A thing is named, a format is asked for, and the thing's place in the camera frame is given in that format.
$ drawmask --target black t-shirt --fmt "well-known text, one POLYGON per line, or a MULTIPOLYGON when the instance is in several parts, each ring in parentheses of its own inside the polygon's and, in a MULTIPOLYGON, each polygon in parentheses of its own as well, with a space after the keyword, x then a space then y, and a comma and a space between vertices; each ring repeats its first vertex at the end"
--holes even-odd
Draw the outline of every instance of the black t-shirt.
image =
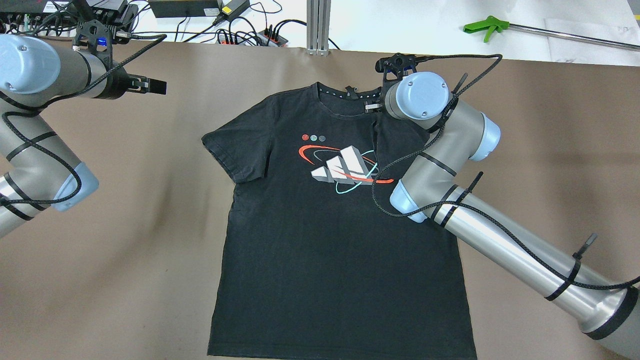
MULTIPOLYGON (((456 238, 382 213, 371 182, 428 134, 320 83, 202 140, 236 183, 209 355, 475 359, 456 238)), ((411 160, 377 180, 387 208, 411 160)))

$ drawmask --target printed logo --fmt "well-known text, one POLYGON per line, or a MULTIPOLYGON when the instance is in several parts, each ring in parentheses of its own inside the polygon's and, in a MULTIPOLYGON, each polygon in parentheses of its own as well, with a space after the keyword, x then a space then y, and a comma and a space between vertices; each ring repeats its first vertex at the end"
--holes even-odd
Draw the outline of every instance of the printed logo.
MULTIPOLYGON (((301 147, 298 150, 300 156, 310 164, 316 165, 306 155, 306 152, 311 153, 311 151, 313 151, 312 154, 316 160, 324 163, 323 166, 312 170, 311 176, 324 183, 335 183, 335 191, 338 194, 348 193, 363 184, 371 185, 373 177, 377 175, 377 172, 374 174, 374 171, 376 171, 378 163, 364 156, 373 153, 373 150, 360 153, 355 146, 349 146, 342 150, 320 145, 301 147), (331 155, 338 153, 339 155, 326 156, 326 153, 331 155), (340 189, 339 184, 350 185, 351 187, 346 190, 340 189)), ((389 184, 393 183, 393 181, 393 179, 376 180, 379 184, 389 184)))

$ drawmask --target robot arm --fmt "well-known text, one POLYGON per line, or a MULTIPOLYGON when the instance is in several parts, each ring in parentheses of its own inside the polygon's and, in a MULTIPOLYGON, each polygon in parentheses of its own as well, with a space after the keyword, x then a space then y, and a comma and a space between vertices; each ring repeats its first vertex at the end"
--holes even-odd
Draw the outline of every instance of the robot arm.
MULTIPOLYGON (((451 97, 440 76, 415 72, 388 89, 385 109, 432 129, 451 97)), ((392 205, 412 214, 413 221, 430 218, 440 224, 576 318, 583 333, 640 359, 640 306, 632 286, 637 281, 613 284, 581 266, 592 238, 568 256, 456 185, 454 176, 467 160, 479 161, 495 148, 500 129, 463 101, 448 115, 436 140, 416 156, 396 186, 392 205)))
POLYGON ((78 29, 74 49, 0 35, 0 153, 14 167, 0 177, 0 238, 49 206, 65 211, 98 188, 86 164, 40 112, 77 95, 116 99, 126 91, 165 94, 163 81, 129 75, 122 67, 162 39, 116 64, 111 59, 112 34, 96 20, 78 29), (106 50, 98 51, 101 42, 106 50))

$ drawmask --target blue round cap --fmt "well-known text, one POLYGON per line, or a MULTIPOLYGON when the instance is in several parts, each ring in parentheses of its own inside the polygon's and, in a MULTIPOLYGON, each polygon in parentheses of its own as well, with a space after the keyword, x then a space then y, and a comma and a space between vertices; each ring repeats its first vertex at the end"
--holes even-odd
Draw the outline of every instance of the blue round cap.
POLYGON ((60 74, 58 53, 37 38, 0 35, 0 59, 0 88, 16 94, 41 92, 60 74))
POLYGON ((398 108, 413 120, 438 116, 449 102, 449 87, 434 72, 414 72, 406 76, 396 91, 398 108))

